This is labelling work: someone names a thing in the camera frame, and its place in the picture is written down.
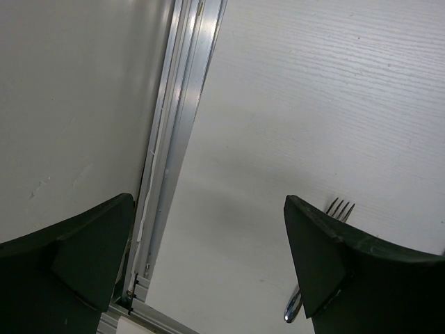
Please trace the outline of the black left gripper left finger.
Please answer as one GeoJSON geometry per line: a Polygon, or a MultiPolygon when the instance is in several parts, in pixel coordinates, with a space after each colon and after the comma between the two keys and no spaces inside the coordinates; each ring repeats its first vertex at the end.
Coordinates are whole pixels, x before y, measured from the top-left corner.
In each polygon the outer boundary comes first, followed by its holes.
{"type": "Polygon", "coordinates": [[[134,198],[88,211],[1,244],[2,333],[95,333],[108,310],[134,198]]]}

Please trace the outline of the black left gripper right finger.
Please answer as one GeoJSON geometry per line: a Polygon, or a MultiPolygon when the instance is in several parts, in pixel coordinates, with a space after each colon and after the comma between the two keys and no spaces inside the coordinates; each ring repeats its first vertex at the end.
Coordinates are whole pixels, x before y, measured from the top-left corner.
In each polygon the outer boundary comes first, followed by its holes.
{"type": "Polygon", "coordinates": [[[316,333],[443,333],[444,257],[399,246],[289,195],[284,220],[316,333]]]}

